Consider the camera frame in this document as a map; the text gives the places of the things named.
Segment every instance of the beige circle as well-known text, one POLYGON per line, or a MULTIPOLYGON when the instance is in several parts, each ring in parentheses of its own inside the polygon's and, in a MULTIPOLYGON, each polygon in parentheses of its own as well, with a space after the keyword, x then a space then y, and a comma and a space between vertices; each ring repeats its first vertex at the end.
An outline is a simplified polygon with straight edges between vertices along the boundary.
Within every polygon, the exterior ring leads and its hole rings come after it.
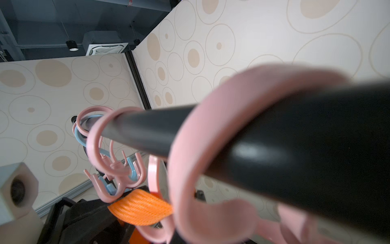
POLYGON ((102 98, 104 96, 104 92, 102 91, 102 89, 100 89, 98 87, 93 87, 93 88, 91 88, 91 90, 89 90, 89 96, 93 100, 102 100, 102 98))
POLYGON ((206 14, 212 14, 217 9, 219 0, 202 0, 203 11, 206 14))
POLYGON ((122 65, 120 61, 109 54, 102 55, 99 59, 99 66, 104 74, 115 77, 122 72, 122 65))
POLYGON ((153 91, 152 97, 154 98, 153 108, 162 108, 164 107, 163 97, 158 91, 153 91))
POLYGON ((191 49, 188 52, 188 63, 191 65, 191 67, 195 68, 198 67, 200 62, 199 53, 195 49, 191 49))
POLYGON ((37 142, 42 146, 50 146, 58 140, 57 134, 52 130, 44 130, 38 133, 37 142))
POLYGON ((161 106, 161 99, 159 96, 154 96, 154 101, 156 102, 157 106, 161 106))
POLYGON ((58 193, 63 194, 69 191, 70 189, 78 186, 79 184, 83 183, 86 180, 88 180, 88 177, 85 174, 82 173, 71 174, 62 180, 60 186, 58 187, 58 193))
POLYGON ((108 89, 97 82, 89 82, 84 87, 83 95, 85 100, 93 105, 103 105, 110 97, 108 89))
POLYGON ((53 169, 63 171, 71 165, 71 159, 68 156, 59 156, 53 160, 53 169))
POLYGON ((340 0, 301 0, 301 13, 309 19, 318 19, 325 16, 340 0))
POLYGON ((206 184, 206 186, 208 186, 210 188, 214 187, 214 183, 209 178, 205 178, 204 183, 206 184))
POLYGON ((26 77, 17 70, 8 69, 0 73, 0 82, 9 87, 21 87, 26 84, 26 77))
POLYGON ((222 77, 222 78, 220 79, 220 84, 224 83, 224 82, 227 81, 228 79, 230 79, 230 76, 225 75, 224 77, 222 77))
POLYGON ((35 67, 35 74, 43 83, 53 87, 62 87, 72 79, 68 66, 55 59, 43 59, 35 67))
POLYGON ((25 95, 15 98, 8 106, 9 115, 19 123, 25 125, 40 124, 51 114, 48 102, 38 96, 25 95))
POLYGON ((27 135, 28 145, 39 152, 54 151, 65 142, 64 131, 56 125, 39 125, 27 135))
POLYGON ((150 57, 154 61, 157 61, 160 58, 161 50, 160 50, 160 42, 158 41, 158 38, 154 33, 150 33, 147 36, 146 45, 150 57))
POLYGON ((165 71, 162 67, 158 67, 157 74, 161 80, 165 80, 165 71))
POLYGON ((166 100, 167 103, 169 103, 169 104, 172 104, 172 103, 173 103, 172 95, 171 95, 169 92, 165 93, 165 100, 166 100))

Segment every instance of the ceiling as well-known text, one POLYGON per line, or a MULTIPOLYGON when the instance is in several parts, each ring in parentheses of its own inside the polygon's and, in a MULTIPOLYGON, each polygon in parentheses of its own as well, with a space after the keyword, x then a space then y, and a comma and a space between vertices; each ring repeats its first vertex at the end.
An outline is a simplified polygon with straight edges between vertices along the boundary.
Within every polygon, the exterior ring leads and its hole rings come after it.
MULTIPOLYGON (((23 46, 29 49, 31 47, 58 46, 63 45, 68 40, 67 35, 69 39, 81 43, 84 33, 91 30, 116 30, 124 42, 133 44, 134 39, 142 41, 168 14, 164 11, 128 7, 96 0, 53 1, 0 1, 0 10, 13 35, 10 40, 12 41, 12 38, 14 38, 16 42, 10 44, 11 46, 23 46)), ((28 52, 38 53, 38 50, 22 50, 19 54, 23 53, 27 59, 33 59, 36 56, 35 54, 28 55, 28 52)))

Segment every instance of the orange strap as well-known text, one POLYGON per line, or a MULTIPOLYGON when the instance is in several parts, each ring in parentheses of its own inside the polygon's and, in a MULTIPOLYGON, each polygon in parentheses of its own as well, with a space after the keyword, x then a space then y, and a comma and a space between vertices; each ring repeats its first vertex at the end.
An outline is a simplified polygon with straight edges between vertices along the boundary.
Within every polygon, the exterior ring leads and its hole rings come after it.
POLYGON ((158 223, 173 213, 169 203, 140 189, 133 190, 108 209, 118 219, 139 226, 158 223))

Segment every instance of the pink clothes hanger clip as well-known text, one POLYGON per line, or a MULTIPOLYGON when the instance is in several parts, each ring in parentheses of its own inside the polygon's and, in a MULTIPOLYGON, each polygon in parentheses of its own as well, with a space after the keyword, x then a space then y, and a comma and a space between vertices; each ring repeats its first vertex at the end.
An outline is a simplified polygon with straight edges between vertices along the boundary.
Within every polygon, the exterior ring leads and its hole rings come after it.
POLYGON ((215 205, 196 201, 193 188, 221 149, 269 106, 298 92, 346 82, 346 77, 334 71, 264 65, 232 77, 196 106, 177 133, 168 157, 169 194, 181 237, 202 244, 233 244, 253 234, 277 244, 302 244, 313 238, 320 241, 311 229, 314 222, 310 218, 303 221, 305 218, 299 214, 288 214, 292 210, 283 211, 282 207, 281 226, 260 219, 256 208, 242 199, 215 205), (286 235, 282 231, 285 229, 293 235, 286 235))
MULTIPOLYGON (((151 194, 157 196, 160 199, 163 199, 160 184, 159 184, 159 172, 160 159, 156 156, 149 156, 149 165, 148 165, 148 186, 151 194)), ((157 229, 150 226, 136 226, 138 231, 145 237, 147 240, 153 243, 170 243, 172 236, 175 232, 175 224, 173 216, 170 215, 160 221, 163 228, 157 229)))
POLYGON ((137 107, 127 107, 127 108, 119 109, 117 111, 108 112, 103 117, 101 117, 97 122, 95 122, 95 124, 93 125, 93 127, 89 132, 89 137, 87 140, 87 153, 91 164, 95 166, 99 171, 107 175, 112 175, 116 179, 118 185, 116 194, 112 196, 105 189, 105 186, 98 179, 96 174, 90 175, 86 170, 84 171, 88 176, 88 178, 92 181, 100 199, 106 203, 111 203, 115 201, 120 196, 122 196, 126 188, 135 188, 139 186, 142 182, 144 182, 146 179, 146 167, 144 165, 140 153, 135 154, 137 158, 137 160, 135 161, 135 165, 140 171, 140 177, 136 182, 132 181, 129 178, 129 174, 131 173, 131 168, 127 165, 128 162, 123 151, 122 154, 125 158, 125 164, 122 164, 121 161, 116 160, 115 155, 113 153, 113 141, 111 141, 110 143, 110 156, 111 156, 110 163, 108 163, 108 161, 103 161, 99 154, 100 134, 102 133, 104 127, 108 124, 108 122, 111 119, 120 115, 121 113, 134 112, 134 111, 142 111, 142 109, 137 107))

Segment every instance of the patterned wall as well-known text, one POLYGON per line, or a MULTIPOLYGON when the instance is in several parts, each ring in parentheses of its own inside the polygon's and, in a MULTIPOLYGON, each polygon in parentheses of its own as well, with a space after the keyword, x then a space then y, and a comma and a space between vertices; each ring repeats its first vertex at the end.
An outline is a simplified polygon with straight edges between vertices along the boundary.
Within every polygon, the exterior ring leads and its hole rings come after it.
MULTIPOLYGON (((27 164, 39 180, 34 208, 95 172, 70 120, 92 105, 142 107, 124 54, 0 63, 0 166, 27 164)), ((114 143, 121 150, 135 152, 114 143)))
MULTIPOLYGON (((385 0, 182 0, 133 53, 154 109, 200 102, 268 62, 336 68, 354 81, 390 78, 389 9, 385 0)), ((208 177, 196 187, 209 203, 240 197, 279 220, 269 199, 208 177)), ((342 243, 373 243, 338 224, 321 221, 319 230, 342 243)))

